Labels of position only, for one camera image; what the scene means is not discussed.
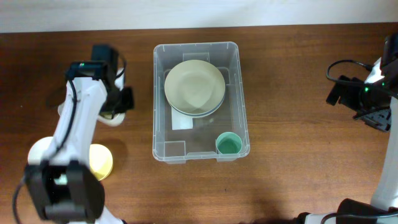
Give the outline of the cream cup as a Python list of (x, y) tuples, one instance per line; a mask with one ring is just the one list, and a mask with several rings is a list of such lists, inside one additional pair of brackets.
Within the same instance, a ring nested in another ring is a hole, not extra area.
[(125, 119), (126, 114), (125, 113), (118, 113), (115, 115), (112, 114), (103, 114), (99, 115), (97, 120), (103, 124), (106, 124), (108, 126), (119, 126)]

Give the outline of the yellow bowl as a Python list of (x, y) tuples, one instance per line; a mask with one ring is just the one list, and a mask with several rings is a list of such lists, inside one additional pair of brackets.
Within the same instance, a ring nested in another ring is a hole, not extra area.
[(113, 155), (111, 151), (102, 144), (90, 145), (90, 170), (98, 181), (110, 175), (113, 169)]

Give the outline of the blue bowl plate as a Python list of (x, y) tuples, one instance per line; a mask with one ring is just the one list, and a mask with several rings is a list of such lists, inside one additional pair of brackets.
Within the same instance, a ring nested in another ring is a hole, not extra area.
[(204, 118), (205, 116), (209, 116), (212, 113), (214, 113), (223, 104), (225, 97), (226, 97), (226, 94), (223, 95), (222, 100), (213, 109), (211, 109), (207, 112), (204, 112), (204, 113), (200, 113), (200, 114), (190, 114), (190, 113), (182, 112), (182, 111), (176, 109), (176, 107), (172, 106), (169, 102), (168, 103), (172, 109), (174, 109), (175, 111), (177, 111), (178, 113), (180, 113), (184, 116), (187, 116), (190, 118)]

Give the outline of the white bowl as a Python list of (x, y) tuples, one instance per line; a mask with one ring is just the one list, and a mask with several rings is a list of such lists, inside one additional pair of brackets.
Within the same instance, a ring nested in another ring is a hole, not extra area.
[(39, 139), (37, 142), (34, 143), (34, 145), (30, 148), (30, 151), (28, 153), (27, 162), (29, 165), (40, 164), (42, 155), (44, 151), (46, 151), (50, 146), (52, 139), (53, 137), (49, 136)]

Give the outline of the green cup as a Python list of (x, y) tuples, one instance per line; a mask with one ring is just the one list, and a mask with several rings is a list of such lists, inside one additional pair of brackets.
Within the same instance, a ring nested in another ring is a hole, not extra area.
[(225, 132), (216, 139), (216, 149), (220, 154), (237, 154), (242, 148), (243, 141), (236, 133)]

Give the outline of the grey cup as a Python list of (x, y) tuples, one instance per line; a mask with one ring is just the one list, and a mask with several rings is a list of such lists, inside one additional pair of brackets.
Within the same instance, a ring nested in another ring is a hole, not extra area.
[(61, 104), (58, 106), (58, 108), (57, 108), (57, 111), (58, 111), (58, 115), (59, 115), (59, 116), (62, 115), (62, 111), (63, 111), (64, 104), (65, 104), (65, 103), (61, 103)]

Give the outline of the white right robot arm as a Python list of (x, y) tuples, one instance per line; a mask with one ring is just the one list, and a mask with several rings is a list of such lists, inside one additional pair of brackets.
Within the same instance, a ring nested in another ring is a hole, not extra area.
[(301, 213), (294, 223), (397, 223), (397, 56), (386, 54), (373, 65), (362, 63), (370, 72), (364, 81), (340, 76), (326, 102), (347, 106), (355, 119), (389, 133), (382, 174), (370, 203), (344, 199), (337, 211), (323, 214)]

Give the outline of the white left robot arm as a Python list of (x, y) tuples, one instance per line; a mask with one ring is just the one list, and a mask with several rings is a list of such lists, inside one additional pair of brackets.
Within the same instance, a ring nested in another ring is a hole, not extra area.
[(90, 171), (97, 122), (122, 123), (134, 107), (118, 60), (73, 62), (65, 74), (66, 98), (55, 133), (39, 161), (25, 167), (26, 185), (38, 216), (55, 223), (123, 223), (104, 205), (101, 182)]

